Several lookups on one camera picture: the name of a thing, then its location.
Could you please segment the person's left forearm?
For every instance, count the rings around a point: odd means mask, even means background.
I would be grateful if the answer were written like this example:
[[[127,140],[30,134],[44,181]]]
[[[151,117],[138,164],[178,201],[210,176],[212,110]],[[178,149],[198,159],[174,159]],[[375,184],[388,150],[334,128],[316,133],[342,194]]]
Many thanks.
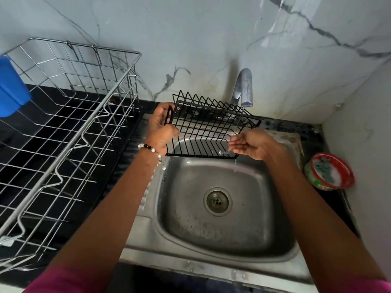
[[[156,150],[141,148],[131,165],[55,256],[46,272],[61,270],[84,276],[106,286],[119,261],[138,208],[166,145],[145,142]]]

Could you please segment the pink sleeve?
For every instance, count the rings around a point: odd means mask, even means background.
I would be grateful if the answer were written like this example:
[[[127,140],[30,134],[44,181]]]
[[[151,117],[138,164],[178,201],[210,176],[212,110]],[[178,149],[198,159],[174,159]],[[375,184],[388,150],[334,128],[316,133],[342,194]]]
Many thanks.
[[[391,293],[391,282],[380,279],[349,277],[317,286],[319,293]]]
[[[54,266],[47,268],[22,293],[105,293],[112,276]]]

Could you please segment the person's right hand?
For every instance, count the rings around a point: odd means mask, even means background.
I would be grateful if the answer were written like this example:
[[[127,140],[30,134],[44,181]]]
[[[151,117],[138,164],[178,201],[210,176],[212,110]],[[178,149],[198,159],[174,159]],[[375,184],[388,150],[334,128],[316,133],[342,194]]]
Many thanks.
[[[286,153],[286,149],[263,129],[254,128],[246,130],[256,130],[256,143],[231,143],[230,140],[228,142],[229,151],[247,155],[255,160],[265,162],[281,157]]]

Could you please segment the pink left sleeve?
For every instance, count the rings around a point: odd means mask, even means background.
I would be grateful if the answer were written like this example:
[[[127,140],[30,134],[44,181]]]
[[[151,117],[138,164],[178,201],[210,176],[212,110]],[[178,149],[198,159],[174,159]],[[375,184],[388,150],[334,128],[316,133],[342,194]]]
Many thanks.
[[[22,293],[105,293],[112,276],[54,266],[47,268]]]

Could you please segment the black wire rack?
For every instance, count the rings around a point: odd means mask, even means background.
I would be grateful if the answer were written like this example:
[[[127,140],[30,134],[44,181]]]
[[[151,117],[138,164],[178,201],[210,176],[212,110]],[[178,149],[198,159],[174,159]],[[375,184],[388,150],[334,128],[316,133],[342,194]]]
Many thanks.
[[[172,97],[175,107],[169,108],[164,124],[172,124],[180,134],[167,143],[169,157],[236,159],[238,154],[228,149],[230,139],[261,124],[259,117],[238,105],[182,90]]]

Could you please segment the chrome faucet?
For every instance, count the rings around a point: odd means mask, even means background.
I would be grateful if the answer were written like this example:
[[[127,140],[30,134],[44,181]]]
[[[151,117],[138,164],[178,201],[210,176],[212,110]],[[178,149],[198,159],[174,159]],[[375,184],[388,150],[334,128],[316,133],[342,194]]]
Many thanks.
[[[251,108],[253,107],[252,72],[249,68],[243,68],[237,77],[233,90],[231,105]]]

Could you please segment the pink right sleeve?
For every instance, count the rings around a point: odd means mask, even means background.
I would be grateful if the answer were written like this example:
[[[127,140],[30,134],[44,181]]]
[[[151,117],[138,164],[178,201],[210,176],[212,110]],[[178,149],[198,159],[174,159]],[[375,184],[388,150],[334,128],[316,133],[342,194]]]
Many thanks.
[[[391,282],[380,279],[349,277],[317,286],[319,293],[391,293]]]

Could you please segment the person's right forearm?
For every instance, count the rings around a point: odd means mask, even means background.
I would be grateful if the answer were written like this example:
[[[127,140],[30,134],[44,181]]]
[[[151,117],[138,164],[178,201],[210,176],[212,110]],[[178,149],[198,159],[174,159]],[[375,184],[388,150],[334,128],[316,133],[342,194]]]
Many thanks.
[[[287,151],[266,164],[316,287],[349,277],[387,281],[362,241],[312,187]]]

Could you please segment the red green dish soap tub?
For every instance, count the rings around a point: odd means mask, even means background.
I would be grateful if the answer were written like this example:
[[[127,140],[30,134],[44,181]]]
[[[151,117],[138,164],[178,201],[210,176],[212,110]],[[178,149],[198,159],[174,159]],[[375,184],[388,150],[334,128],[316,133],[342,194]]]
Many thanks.
[[[332,153],[315,154],[304,166],[304,174],[312,186],[323,191],[346,189],[355,183],[350,166]]]

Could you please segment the blue plastic container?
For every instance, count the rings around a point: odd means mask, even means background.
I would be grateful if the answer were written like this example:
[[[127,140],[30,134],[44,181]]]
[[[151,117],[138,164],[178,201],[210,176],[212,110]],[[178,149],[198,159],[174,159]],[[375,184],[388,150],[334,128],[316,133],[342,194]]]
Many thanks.
[[[0,56],[0,118],[11,116],[31,101],[31,94],[11,60]]]

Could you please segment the stainless steel sink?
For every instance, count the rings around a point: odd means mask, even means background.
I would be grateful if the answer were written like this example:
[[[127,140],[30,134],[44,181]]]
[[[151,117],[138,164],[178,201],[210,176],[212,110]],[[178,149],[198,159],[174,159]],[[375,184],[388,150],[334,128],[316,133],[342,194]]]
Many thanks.
[[[268,290],[318,293],[264,161],[165,157],[156,168],[120,261]],[[232,197],[229,214],[203,205]]]

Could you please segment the person's left hand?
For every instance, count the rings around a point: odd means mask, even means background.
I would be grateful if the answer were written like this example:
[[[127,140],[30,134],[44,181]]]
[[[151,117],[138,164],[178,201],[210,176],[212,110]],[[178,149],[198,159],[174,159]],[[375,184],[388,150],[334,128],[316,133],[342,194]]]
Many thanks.
[[[145,139],[145,144],[156,149],[156,152],[161,156],[167,153],[167,143],[172,139],[164,139],[164,126],[172,124],[164,124],[165,118],[169,115],[169,109],[174,109],[174,103],[160,103],[154,110],[154,113],[149,119],[148,132]]]

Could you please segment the metal sink drain strainer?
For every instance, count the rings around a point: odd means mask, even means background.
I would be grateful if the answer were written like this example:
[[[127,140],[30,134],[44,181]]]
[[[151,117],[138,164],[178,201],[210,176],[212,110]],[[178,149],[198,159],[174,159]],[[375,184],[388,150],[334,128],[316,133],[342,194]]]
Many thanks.
[[[203,205],[208,213],[215,217],[223,217],[232,210],[232,197],[221,187],[212,187],[203,196]]]

